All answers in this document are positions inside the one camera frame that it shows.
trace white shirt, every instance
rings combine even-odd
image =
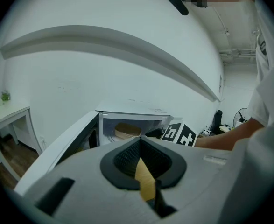
[[[263,126],[272,123],[274,116],[274,97],[269,99],[269,93],[274,93],[274,87],[265,87],[265,79],[267,78],[267,86],[272,86],[274,82],[274,15],[263,2],[263,0],[255,0],[259,25],[262,35],[258,38],[256,49],[257,62],[257,87],[253,92],[250,104],[248,106],[251,117]]]

